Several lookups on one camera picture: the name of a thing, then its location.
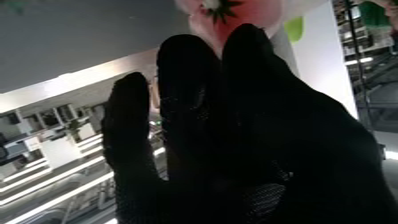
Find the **gloved hand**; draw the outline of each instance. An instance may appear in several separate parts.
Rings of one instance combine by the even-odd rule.
[[[166,41],[158,86],[167,181],[141,74],[118,81],[105,111],[119,223],[397,223],[372,134],[293,76],[253,25],[231,34],[222,62],[198,37]]]

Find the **finger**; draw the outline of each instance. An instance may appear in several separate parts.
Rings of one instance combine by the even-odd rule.
[[[169,38],[158,52],[158,86],[171,179],[199,178],[212,160],[206,94],[217,72],[219,59],[199,37]]]
[[[169,218],[169,188],[153,162],[148,113],[148,82],[142,74],[134,73],[116,82],[103,119],[103,153],[116,172],[119,223],[158,223]]]
[[[274,160],[295,149],[286,145],[309,139],[329,142],[361,125],[341,104],[295,77],[274,54],[265,32],[249,24],[237,29],[226,43],[222,74],[240,123],[247,177],[274,178],[279,176]]]
[[[118,172],[157,179],[150,133],[150,91],[141,73],[118,82],[109,98],[103,119],[107,161]]]
[[[249,176],[279,176],[272,162],[283,165],[283,173],[293,172],[276,223],[318,222],[320,215],[365,220],[352,213],[352,203],[361,205],[357,214],[389,207],[389,199],[366,198],[366,194],[389,197],[377,142],[341,104],[295,78],[274,55],[269,38],[251,25],[231,34],[222,68],[247,146],[242,165]]]

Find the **ceiling light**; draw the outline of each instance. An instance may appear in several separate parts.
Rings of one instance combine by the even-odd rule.
[[[94,149],[91,149],[84,154],[82,157],[89,156],[93,153],[103,150],[103,146],[98,146]]]
[[[96,159],[93,159],[89,162],[86,162],[80,166],[77,166],[73,169],[70,169],[62,174],[59,174],[54,178],[50,178],[36,186],[32,186],[27,190],[18,192],[9,198],[6,198],[0,201],[0,206],[6,205],[9,202],[13,202],[25,195],[29,195],[32,192],[36,192],[43,187],[46,187],[50,184],[54,184],[59,180],[62,180],[70,175],[73,175],[80,170],[84,170],[89,166],[93,166],[103,160],[105,160],[105,158],[103,158],[103,156],[100,156]]]
[[[398,153],[393,151],[386,151],[386,159],[398,160]]]
[[[9,182],[11,180],[15,180],[20,176],[23,176],[27,173],[31,173],[32,171],[36,171],[43,166],[48,165],[48,162],[41,163],[39,165],[32,166],[29,169],[25,169],[20,173],[16,173],[15,175],[11,175],[9,177],[4,178],[4,182]]]
[[[155,150],[155,152],[153,152],[155,157],[157,157],[162,153],[166,153],[166,148],[164,148],[164,147],[162,147],[158,150]]]
[[[9,191],[15,187],[18,187],[22,184],[25,184],[29,181],[32,181],[36,178],[39,178],[48,173],[52,173],[52,169],[50,168],[46,170],[43,170],[39,173],[36,173],[34,175],[31,175],[25,179],[22,179],[20,181],[16,181],[4,188],[0,188],[0,192],[4,193],[6,191]]]
[[[18,224],[29,218],[32,218],[43,211],[46,211],[61,202],[75,197],[84,191],[87,191],[103,181],[114,177],[114,172],[103,175],[94,181],[91,181],[80,188],[68,192],[59,198],[55,198],[46,204],[32,209],[22,216],[18,216],[6,224]]]
[[[80,147],[84,144],[87,144],[89,142],[93,142],[102,137],[103,137],[103,134],[96,135],[94,137],[91,137],[89,139],[86,139],[82,142],[78,142],[77,143],[77,146]]]
[[[36,164],[39,164],[39,163],[45,162],[45,161],[46,161],[46,158],[38,159],[32,163],[29,163],[29,164],[25,165],[25,168],[29,168],[31,166],[34,166]]]
[[[373,58],[363,58],[359,61],[361,61],[361,63],[372,62],[373,61]],[[357,64],[357,60],[345,62],[345,65],[347,66],[349,65],[356,65],[356,64]]]
[[[94,146],[98,143],[102,143],[103,139],[96,139],[91,143],[87,143],[84,146],[80,146],[80,151],[86,150],[91,146]]]
[[[118,220],[116,219],[110,219],[109,222],[105,222],[105,224],[118,224]]]

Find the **hand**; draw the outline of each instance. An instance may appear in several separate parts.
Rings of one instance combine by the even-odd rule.
[[[397,223],[375,139],[253,25],[231,34],[222,62],[198,37],[166,41],[158,86],[169,181],[141,74],[118,81],[105,112],[119,223]]]

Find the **white wall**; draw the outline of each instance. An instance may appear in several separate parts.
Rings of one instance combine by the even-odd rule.
[[[293,44],[293,54],[301,79],[343,103],[352,116],[357,118],[331,1],[304,16],[304,36]]]
[[[0,94],[0,113],[46,100],[132,71],[142,71],[148,78],[151,78],[157,71],[153,69],[155,61],[157,49],[128,55],[82,71],[62,75],[46,82]]]
[[[398,153],[398,134],[377,131],[375,138],[379,143],[386,145],[386,150]]]

